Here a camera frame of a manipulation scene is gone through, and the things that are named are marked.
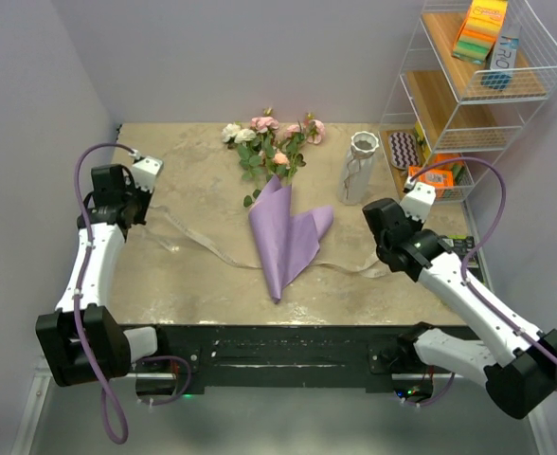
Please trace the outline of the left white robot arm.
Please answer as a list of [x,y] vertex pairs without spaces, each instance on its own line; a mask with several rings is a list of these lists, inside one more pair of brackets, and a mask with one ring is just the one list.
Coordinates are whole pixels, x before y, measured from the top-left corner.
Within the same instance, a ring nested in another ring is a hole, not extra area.
[[79,249],[65,291],[53,313],[37,318],[35,332],[56,383],[61,387],[94,382],[77,332],[81,325],[101,372],[122,377],[139,362],[151,372],[171,363],[171,348],[153,328],[123,329],[110,314],[108,302],[114,272],[128,231],[146,224],[163,162],[147,156],[131,167],[112,164],[91,170],[93,189],[84,197],[91,231],[78,218]]

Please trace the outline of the purple wrapping paper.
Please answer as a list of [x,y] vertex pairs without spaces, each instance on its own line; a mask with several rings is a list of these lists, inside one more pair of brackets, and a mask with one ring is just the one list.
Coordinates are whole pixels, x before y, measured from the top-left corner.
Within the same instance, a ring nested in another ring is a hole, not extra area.
[[249,211],[248,219],[261,260],[269,296],[282,293],[315,259],[320,241],[333,223],[333,208],[322,206],[291,213],[292,187],[271,177]]

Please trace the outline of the artificial flower bunch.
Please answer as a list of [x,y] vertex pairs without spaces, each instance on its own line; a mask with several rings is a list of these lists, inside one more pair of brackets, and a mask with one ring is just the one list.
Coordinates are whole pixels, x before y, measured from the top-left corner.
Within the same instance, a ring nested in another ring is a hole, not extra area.
[[221,132],[222,143],[237,153],[242,180],[256,185],[253,192],[243,198],[243,205],[251,208],[264,186],[274,178],[290,185],[297,171],[307,165],[302,149],[308,144],[320,144],[325,136],[325,124],[312,113],[286,127],[281,126],[271,108],[252,118],[247,125],[228,123]]

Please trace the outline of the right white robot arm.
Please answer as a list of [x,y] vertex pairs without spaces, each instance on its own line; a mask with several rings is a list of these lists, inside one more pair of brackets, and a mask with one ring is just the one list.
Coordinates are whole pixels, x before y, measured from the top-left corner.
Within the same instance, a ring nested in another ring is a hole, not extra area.
[[557,330],[520,318],[475,277],[462,276],[456,252],[422,219],[390,198],[365,205],[378,259],[404,272],[452,309],[474,332],[464,340],[420,322],[380,353],[393,372],[439,367],[483,387],[514,419],[557,391]]

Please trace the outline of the beige printed ribbon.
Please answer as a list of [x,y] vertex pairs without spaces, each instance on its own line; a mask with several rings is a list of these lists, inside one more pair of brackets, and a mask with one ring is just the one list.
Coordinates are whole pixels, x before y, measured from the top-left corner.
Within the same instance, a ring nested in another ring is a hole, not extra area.
[[[180,234],[185,236],[188,240],[200,246],[204,250],[210,252],[223,263],[239,268],[248,270],[261,270],[259,264],[249,264],[247,262],[240,262],[234,257],[229,255],[226,251],[222,250],[213,240],[208,238],[202,233],[189,228],[181,219],[173,215],[169,208],[166,206],[152,205],[152,211],[162,216],[170,225],[172,225]],[[151,232],[147,227],[144,227],[144,233],[147,237],[157,242],[170,253],[176,253],[178,246],[169,242],[167,237],[163,237]],[[348,266],[333,263],[330,261],[323,261],[315,259],[310,263],[312,267],[325,267],[346,275],[357,275],[366,279],[380,279],[386,276],[389,272],[386,265],[380,265],[379,259],[375,254],[369,255],[362,265]]]

